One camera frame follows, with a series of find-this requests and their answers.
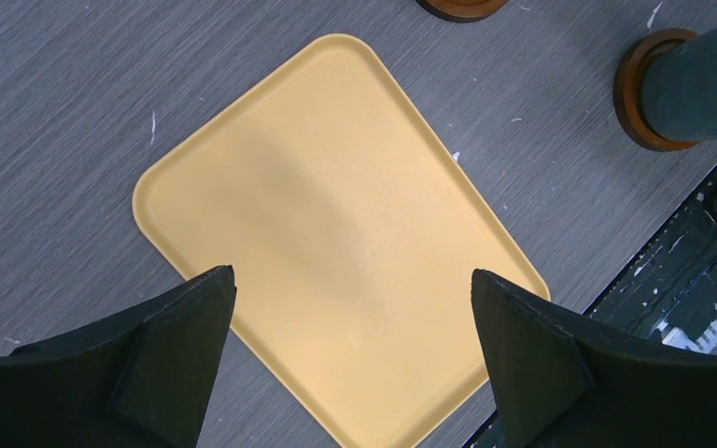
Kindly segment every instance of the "beige rectangular tray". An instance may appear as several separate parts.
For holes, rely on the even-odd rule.
[[[546,285],[366,44],[319,38],[152,166],[142,232],[234,266],[232,329],[344,446],[413,446],[487,380],[485,268]]]

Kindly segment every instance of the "table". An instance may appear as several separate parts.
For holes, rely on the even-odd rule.
[[[656,154],[614,116],[616,65],[659,4],[653,30],[717,26],[713,0],[512,0],[474,24],[414,0],[0,2],[0,356],[180,283],[134,225],[135,181],[334,32],[377,51],[582,311],[717,163],[717,141]],[[459,446],[493,409],[485,386],[423,446]],[[231,336],[200,446],[333,444]]]

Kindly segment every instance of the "gray wooden table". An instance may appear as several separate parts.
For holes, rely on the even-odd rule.
[[[548,282],[582,311],[717,162],[636,147],[612,109],[656,0],[512,0],[475,24],[414,0],[0,2],[0,355],[180,283],[131,214],[138,177],[315,37],[381,56]],[[717,26],[666,0],[653,30]],[[152,141],[151,122],[157,126]],[[459,446],[483,388],[424,443]],[[234,336],[200,446],[332,446]]]

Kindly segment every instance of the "white scratch mark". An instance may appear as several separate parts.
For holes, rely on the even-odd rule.
[[[149,145],[155,144],[155,111],[152,111],[152,138],[149,139]]]
[[[677,247],[677,246],[680,244],[680,241],[682,240],[682,238],[683,238],[684,236],[685,236],[685,234],[681,235],[680,238],[678,238],[677,240],[675,240],[674,243],[672,243],[672,247],[670,247],[670,248],[669,248],[669,251],[667,252],[668,254],[671,254],[672,251],[675,250],[675,247]]]
[[[653,9],[653,14],[650,16],[650,19],[647,20],[647,29],[653,28],[653,22],[655,21],[655,14],[658,14],[658,10],[661,9],[661,5],[663,5],[664,2],[658,2],[658,6]]]

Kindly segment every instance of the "tray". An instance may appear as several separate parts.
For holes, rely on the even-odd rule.
[[[413,446],[486,380],[485,268],[548,288],[380,59],[319,38],[152,166],[141,231],[231,264],[232,329],[343,446]]]

